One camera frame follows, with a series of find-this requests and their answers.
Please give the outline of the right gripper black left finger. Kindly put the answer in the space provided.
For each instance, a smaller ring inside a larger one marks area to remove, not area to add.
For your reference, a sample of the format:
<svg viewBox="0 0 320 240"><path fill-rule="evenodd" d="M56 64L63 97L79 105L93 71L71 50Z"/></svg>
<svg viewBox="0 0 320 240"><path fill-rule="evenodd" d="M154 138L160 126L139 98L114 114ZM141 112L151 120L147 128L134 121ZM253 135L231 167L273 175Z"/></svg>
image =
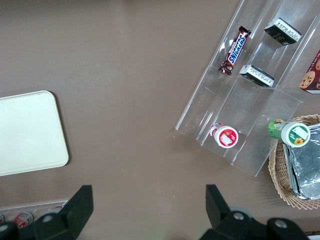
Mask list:
<svg viewBox="0 0 320 240"><path fill-rule="evenodd" d="M83 185L57 213L50 212L22 228L14 221L0 224L2 240L76 240L94 211L93 188Z"/></svg>

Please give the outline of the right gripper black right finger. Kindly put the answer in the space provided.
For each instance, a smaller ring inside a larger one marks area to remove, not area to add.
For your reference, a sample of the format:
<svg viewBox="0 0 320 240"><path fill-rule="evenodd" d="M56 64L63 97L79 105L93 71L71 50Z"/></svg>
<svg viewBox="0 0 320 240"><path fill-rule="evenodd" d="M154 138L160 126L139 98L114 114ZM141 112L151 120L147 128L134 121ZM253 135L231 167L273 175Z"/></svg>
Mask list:
<svg viewBox="0 0 320 240"><path fill-rule="evenodd" d="M205 207L211 223L201 240L307 240L293 221L274 217L262 224L240 210L231 210L215 184L206 185Z"/></svg>

